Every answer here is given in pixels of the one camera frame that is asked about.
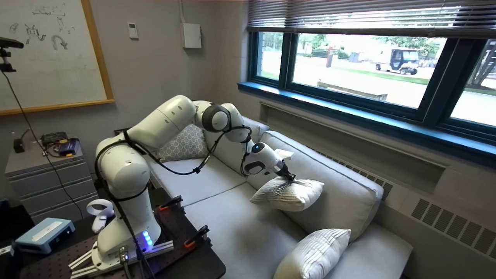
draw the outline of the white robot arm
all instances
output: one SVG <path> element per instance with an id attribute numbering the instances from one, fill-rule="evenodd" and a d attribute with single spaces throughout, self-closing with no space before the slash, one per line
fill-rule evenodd
<path id="1" fill-rule="evenodd" d="M 154 152 L 188 124 L 209 132 L 224 132 L 229 141 L 246 143 L 243 165 L 246 175 L 272 171 L 292 180 L 283 162 L 266 144 L 250 143 L 249 131 L 243 127 L 243 120 L 232 104 L 215 106 L 207 101 L 175 96 L 128 129 L 125 135 L 103 140 L 95 149 L 95 172 L 106 182 L 113 202 L 119 203 L 122 211 L 117 211 L 111 224 L 97 236 L 97 251 L 102 259 L 117 253 L 120 247 L 131 247 L 131 236 L 120 214 L 126 216 L 131 231 L 136 239 L 140 239 L 140 248 L 153 247 L 157 241 L 161 228 L 153 217 L 145 191 L 150 169 L 137 152 L 139 149 L 131 146 L 136 143 Z"/>

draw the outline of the electronic device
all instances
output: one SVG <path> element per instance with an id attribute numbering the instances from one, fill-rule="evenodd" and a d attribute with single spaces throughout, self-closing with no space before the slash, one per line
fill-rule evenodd
<path id="1" fill-rule="evenodd" d="M 77 144 L 75 138 L 69 138 L 69 140 L 63 138 L 55 143 L 54 149 L 58 154 L 58 157 L 69 157 L 75 154 L 75 144 Z"/>
<path id="2" fill-rule="evenodd" d="M 66 219 L 44 219 L 15 241 L 24 253 L 49 255 L 63 239 L 72 236 L 75 227 Z"/>
<path id="3" fill-rule="evenodd" d="M 66 140 L 66 134 L 64 132 L 54 132 L 54 134 L 41 135 L 41 144 L 43 144 L 44 149 L 57 144 L 60 140 Z"/>
<path id="4" fill-rule="evenodd" d="M 13 152 L 15 154 L 24 152 L 24 143 L 20 138 L 13 140 Z"/>
<path id="5" fill-rule="evenodd" d="M 114 216 L 113 205 L 109 200 L 95 199 L 86 205 L 89 216 L 94 216 L 91 230 L 97 234 L 102 228 L 106 227 L 106 220 Z"/>

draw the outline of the grass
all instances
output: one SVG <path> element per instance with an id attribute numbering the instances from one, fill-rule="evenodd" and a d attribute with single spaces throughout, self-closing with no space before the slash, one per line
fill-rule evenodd
<path id="1" fill-rule="evenodd" d="M 378 79 L 418 84 L 418 86 L 427 86 L 427 82 L 429 82 L 429 79 L 423 79 L 423 78 L 399 76 L 399 75 L 393 75 L 393 73 L 384 73 L 384 72 L 381 73 L 381 72 L 368 72 L 368 70 L 359 70 L 359 69 L 340 69 L 340 67 L 336 67 L 336 70 L 339 70 L 339 72 L 357 73 L 357 75 L 365 75 L 365 76 L 373 76 L 373 78 L 378 78 Z M 277 75 L 269 73 L 269 72 L 261 72 L 260 76 L 261 76 L 261 78 L 266 78 L 266 79 L 274 79 L 274 81 L 278 79 Z"/>
<path id="2" fill-rule="evenodd" d="M 387 81 L 409 82 L 409 84 L 418 84 L 418 86 L 429 84 L 429 79 L 415 78 L 415 76 L 399 76 L 395 73 L 368 72 L 368 70 L 359 70 L 359 69 L 337 69 L 337 70 L 359 73 L 359 75 L 373 76 L 373 78 L 387 79 Z"/>

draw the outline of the cable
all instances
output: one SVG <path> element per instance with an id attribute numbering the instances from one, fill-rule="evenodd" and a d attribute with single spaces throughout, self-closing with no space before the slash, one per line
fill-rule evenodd
<path id="1" fill-rule="evenodd" d="M 181 13 L 181 24 L 185 24 L 185 19 L 184 19 L 184 3 L 182 0 L 178 0 L 179 2 L 179 13 Z"/>
<path id="2" fill-rule="evenodd" d="M 241 162 L 238 163 L 238 172 L 241 174 L 241 175 L 244 175 L 244 177 L 247 177 L 246 174 L 244 174 L 244 171 L 243 171 L 243 165 L 244 165 L 244 160 L 246 160 L 246 157 L 247 157 L 247 143 L 249 143 L 249 140 L 250 140 L 250 129 L 247 127 L 247 137 L 246 137 L 246 140 L 244 140 L 244 151 L 243 151 L 243 158 L 241 158 Z"/>
<path id="3" fill-rule="evenodd" d="M 120 256 L 119 256 L 119 261 L 120 261 L 120 265 L 123 267 L 123 276 L 125 279 L 131 279 L 130 273 L 128 273 L 128 267 L 126 267 L 126 251 L 125 248 L 122 247 L 120 250 Z"/>
<path id="4" fill-rule="evenodd" d="M 27 127 L 29 127 L 27 131 L 30 131 L 30 135 L 32 135 L 33 141 L 37 143 L 37 146 L 38 146 L 38 148 L 43 151 L 43 154 L 44 154 L 44 149 L 43 149 L 43 146 L 40 144 L 40 140 L 37 138 L 37 135 L 35 135 L 35 132 L 33 132 L 33 127 L 32 127 L 27 115 L 26 115 L 23 106 L 20 104 L 20 101 L 18 101 L 18 98 L 16 98 L 16 93 L 15 93 L 12 84 L 10 84 L 10 79 L 4 75 L 4 72 L 1 72 L 1 75 L 2 75 L 2 78 L 6 79 L 6 82 L 7 82 L 7 86 L 9 86 L 9 90 L 10 90 L 15 103 L 16 103 L 16 107 L 18 107 L 18 110 L 20 110 L 24 123 L 26 123 Z M 82 214 L 80 208 L 77 206 L 77 203 L 74 202 L 74 199 L 72 199 L 72 197 L 68 194 L 68 191 L 64 189 L 64 186 L 63 186 L 63 183 L 61 183 L 61 177 L 60 177 L 58 171 L 55 169 L 55 166 L 52 165 L 52 162 L 51 162 L 47 157 L 44 157 L 44 158 L 46 158 L 51 171 L 55 174 L 57 182 L 60 183 L 60 188 L 63 189 L 64 196 L 66 196 L 66 197 L 69 199 L 69 202 L 77 208 L 78 216 L 80 216 L 80 220 L 82 220 L 82 224 L 83 224 L 83 227 L 85 227 L 85 231 L 86 231 L 88 227 L 86 227 L 86 224 L 83 222 L 83 214 Z"/>
<path id="5" fill-rule="evenodd" d="M 24 135 L 29 132 L 30 129 L 26 129 L 24 132 L 20 134 L 18 140 L 23 140 Z"/>
<path id="6" fill-rule="evenodd" d="M 105 189 L 105 193 L 108 194 L 109 200 L 114 203 L 116 210 L 119 211 L 119 214 L 120 214 L 120 217 L 122 217 L 122 220 L 123 220 L 123 225 L 125 225 L 126 231 L 128 231 L 130 236 L 131 236 L 131 241 L 133 241 L 133 244 L 134 244 L 136 258 L 137 258 L 137 264 L 139 264 L 139 270 L 140 270 L 142 278 L 144 278 L 142 265 L 145 265 L 147 273 L 150 275 L 150 278 L 154 278 L 154 275 L 153 275 L 151 270 L 150 270 L 148 262 L 147 262 L 147 261 L 144 259 L 144 256 L 142 256 L 142 251 L 140 251 L 139 244 L 137 244 L 137 241 L 136 241 L 136 236 L 134 236 L 134 233 L 133 233 L 133 230 L 131 230 L 131 227 L 130 227 L 130 222 L 128 222 L 128 219 L 126 219 L 126 214 L 123 213 L 123 210 L 122 210 L 122 206 L 120 206 L 120 202 L 130 200 L 130 199 L 134 199 L 134 197 L 140 196 L 140 194 L 147 189 L 147 186 L 144 186 L 136 196 L 123 197 L 123 199 L 116 199 L 116 197 L 109 193 L 109 189 L 108 189 L 108 186 L 106 186 L 106 182 L 103 180 L 103 177 L 102 177 L 102 174 L 100 174 L 100 171 L 99 171 L 99 168 L 97 168 L 97 162 L 99 162 L 99 158 L 103 155 L 105 151 L 108 151 L 108 149 L 113 148 L 113 146 L 119 146 L 119 144 L 125 144 L 125 143 L 126 143 L 126 141 L 120 140 L 120 141 L 116 141 L 116 143 L 111 143 L 111 144 L 105 146 L 103 149 L 100 149 L 100 151 L 97 152 L 97 155 L 95 155 L 95 158 L 94 158 L 94 166 L 92 166 L 92 168 L 94 168 L 94 175 L 95 175 L 95 183 L 99 183 L 100 186 L 103 186 L 103 189 Z"/>
<path id="7" fill-rule="evenodd" d="M 224 131 L 224 132 L 221 132 L 221 134 L 218 135 L 218 138 L 213 141 L 213 146 L 212 146 L 212 148 L 207 148 L 207 155 L 201 160 L 201 163 L 199 163 L 196 168 L 193 168 L 193 169 L 188 171 L 188 172 L 173 171 L 173 169 L 167 168 L 164 163 L 161 163 L 159 158 L 156 158 L 150 151 L 147 151 L 147 149 L 142 148 L 142 146 L 139 146 L 139 148 L 140 148 L 156 165 L 159 165 L 162 169 L 165 169 L 165 171 L 168 171 L 168 172 L 171 172 L 171 174 L 175 174 L 175 175 L 192 175 L 192 174 L 198 174 L 198 172 L 202 169 L 202 166 L 206 165 L 206 162 L 207 162 L 207 160 L 212 157 L 212 154 L 215 152 L 219 140 L 221 140 L 226 134 L 229 134 L 230 131 L 241 131 L 241 129 L 246 129 L 246 131 L 247 131 L 246 140 L 241 141 L 241 143 L 244 143 L 244 155 L 246 155 L 246 146 L 247 146 L 247 143 L 249 143 L 249 140 L 250 140 L 250 129 L 246 127 L 246 126 L 230 127 L 230 129 L 227 129 L 227 131 Z"/>

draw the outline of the white pillow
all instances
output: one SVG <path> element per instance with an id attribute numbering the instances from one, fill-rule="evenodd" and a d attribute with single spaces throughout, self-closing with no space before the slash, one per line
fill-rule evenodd
<path id="1" fill-rule="evenodd" d="M 320 182 L 314 180 L 286 180 L 275 177 L 264 183 L 250 197 L 252 203 L 268 203 L 280 211 L 299 213 L 309 208 L 322 194 Z"/>
<path id="2" fill-rule="evenodd" d="M 348 241 L 350 230 L 319 230 L 308 234 L 283 258 L 274 279 L 325 278 L 339 262 Z"/>
<path id="3" fill-rule="evenodd" d="M 185 126 L 176 137 L 157 149 L 159 162 L 202 158 L 207 155 L 202 131 L 193 124 Z"/>

